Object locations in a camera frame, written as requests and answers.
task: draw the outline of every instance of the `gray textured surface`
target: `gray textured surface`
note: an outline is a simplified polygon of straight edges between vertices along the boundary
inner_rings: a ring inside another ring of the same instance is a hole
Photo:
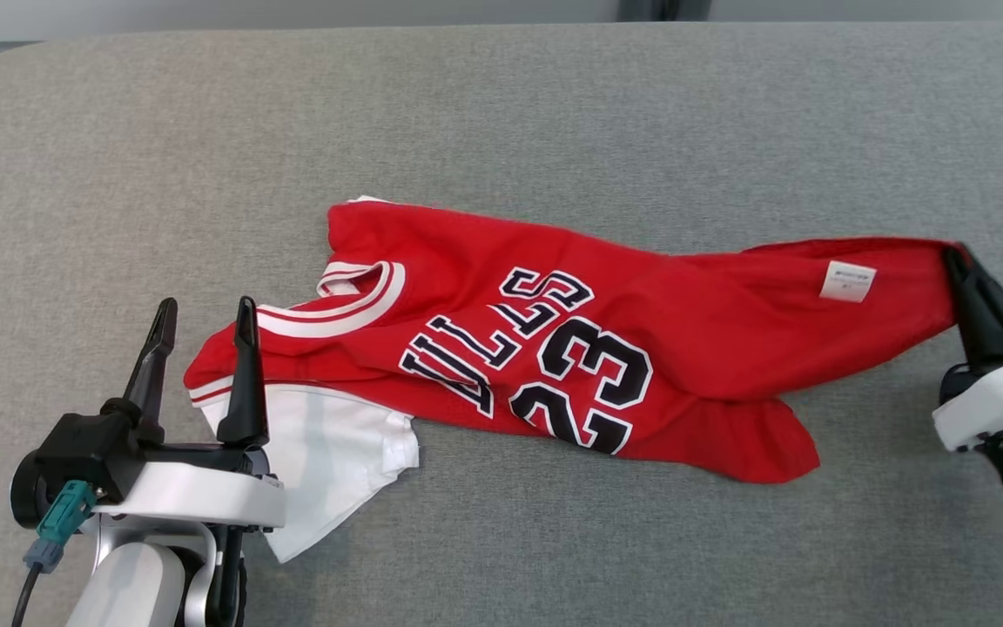
[[[30,536],[5,486],[122,389],[181,302],[180,374],[235,299],[314,293],[352,195],[677,253],[963,239],[1003,280],[1003,24],[169,33],[0,55],[0,624]],[[408,472],[314,551],[256,540],[250,623],[1003,624],[1003,507],[928,412],[947,333],[790,400],[823,467],[782,487],[420,421]],[[59,624],[86,541],[41,580]]]

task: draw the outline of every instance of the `gray table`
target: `gray table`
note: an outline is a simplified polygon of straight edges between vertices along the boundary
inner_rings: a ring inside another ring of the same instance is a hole
[[[181,302],[180,377],[240,294],[314,296],[359,194],[665,253],[962,239],[1003,281],[1003,24],[638,24],[160,33],[0,55],[0,624],[30,532],[5,486],[122,389]],[[793,393],[823,467],[735,484],[419,420],[422,465],[286,566],[250,623],[1003,624],[1003,493],[928,414],[945,333]],[[60,624],[87,541],[39,581]]]

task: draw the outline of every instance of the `teal connector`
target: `teal connector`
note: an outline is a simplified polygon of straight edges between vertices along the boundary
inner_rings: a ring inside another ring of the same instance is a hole
[[[86,482],[69,481],[60,495],[56,495],[49,511],[44,513],[41,524],[36,526],[36,535],[63,547],[72,533],[76,533],[76,529],[91,515],[91,508],[94,507],[95,494]]]

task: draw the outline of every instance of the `gray tablecloth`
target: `gray tablecloth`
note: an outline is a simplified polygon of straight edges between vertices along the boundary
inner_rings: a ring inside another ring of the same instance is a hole
[[[359,194],[665,253],[961,239],[1003,281],[1003,24],[203,32],[0,55],[0,624],[17,460],[122,389],[181,302],[163,424],[240,294],[314,297]],[[422,465],[286,566],[248,624],[1003,624],[1003,492],[930,412],[954,333],[788,398],[822,467],[739,485],[417,421]],[[87,540],[43,578],[62,624]]]

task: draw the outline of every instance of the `black cable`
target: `black cable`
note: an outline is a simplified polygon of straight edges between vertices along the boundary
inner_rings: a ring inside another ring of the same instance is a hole
[[[15,619],[10,622],[10,627],[21,627],[21,622],[25,618],[25,607],[29,606],[29,596],[33,592],[33,584],[36,584],[36,576],[38,575],[41,575],[41,565],[33,564],[33,568],[29,569],[29,575],[25,577],[25,584],[21,587],[21,594],[17,595]]]

